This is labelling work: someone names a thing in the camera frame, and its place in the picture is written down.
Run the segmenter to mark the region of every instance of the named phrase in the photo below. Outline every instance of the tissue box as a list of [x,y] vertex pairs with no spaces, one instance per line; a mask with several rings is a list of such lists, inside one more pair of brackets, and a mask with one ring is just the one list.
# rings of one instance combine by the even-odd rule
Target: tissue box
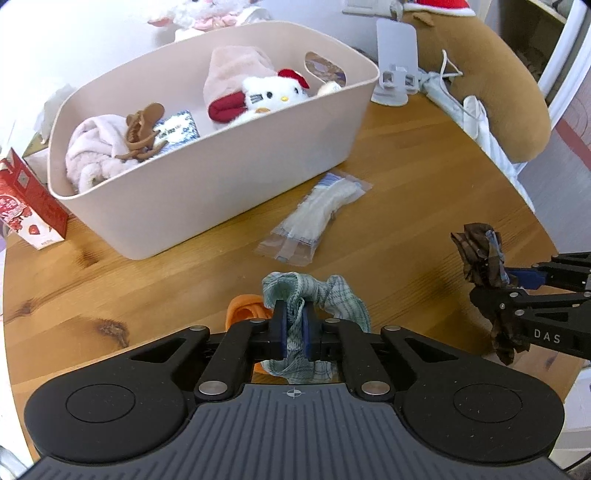
[[188,110],[175,113],[174,115],[159,121],[154,125],[154,130],[160,130],[160,133],[156,136],[154,145],[158,145],[164,140],[167,140],[168,143],[162,150],[160,150],[160,152],[158,152],[158,154],[153,156],[153,158],[160,157],[165,153],[181,148],[188,143],[199,139],[199,132],[197,131],[195,120],[193,120],[191,112]]

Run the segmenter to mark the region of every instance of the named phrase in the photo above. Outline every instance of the brown plush pillow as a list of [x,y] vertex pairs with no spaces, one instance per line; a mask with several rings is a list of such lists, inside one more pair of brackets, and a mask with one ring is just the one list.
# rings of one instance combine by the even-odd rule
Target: brown plush pillow
[[507,44],[476,17],[407,12],[402,19],[417,30],[418,65],[439,72],[445,49],[464,73],[451,95],[463,102],[475,95],[485,106],[491,133],[514,163],[532,160],[550,140],[544,96]]

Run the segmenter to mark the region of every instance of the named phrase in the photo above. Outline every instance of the wood grain knot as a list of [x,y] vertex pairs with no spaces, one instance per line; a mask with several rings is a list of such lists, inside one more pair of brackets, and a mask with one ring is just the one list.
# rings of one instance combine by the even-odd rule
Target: wood grain knot
[[78,263],[82,268],[88,268],[95,263],[98,263],[100,258],[94,252],[87,252],[85,250],[78,256],[76,263]]
[[18,310],[14,314],[14,318],[28,317],[31,313],[33,313],[34,309],[35,303],[33,302],[33,300],[27,300],[18,308]]
[[120,348],[129,346],[129,330],[127,325],[116,320],[98,319],[96,330],[117,341]]

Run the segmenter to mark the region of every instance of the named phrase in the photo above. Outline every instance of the red santa hat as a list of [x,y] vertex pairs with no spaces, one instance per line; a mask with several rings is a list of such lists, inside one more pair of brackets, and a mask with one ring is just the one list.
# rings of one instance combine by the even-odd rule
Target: red santa hat
[[415,0],[404,4],[406,12],[431,12],[452,17],[474,17],[476,13],[466,0]]

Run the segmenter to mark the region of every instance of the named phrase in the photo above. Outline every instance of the red bow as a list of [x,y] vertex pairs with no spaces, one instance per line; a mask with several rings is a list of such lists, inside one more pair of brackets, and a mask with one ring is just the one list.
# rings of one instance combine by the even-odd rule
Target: red bow
[[302,75],[297,73],[295,70],[291,70],[291,69],[279,70],[279,72],[277,72],[277,76],[297,80],[302,88],[306,88],[306,89],[310,88],[310,85],[308,85],[308,82],[306,81],[306,79]]

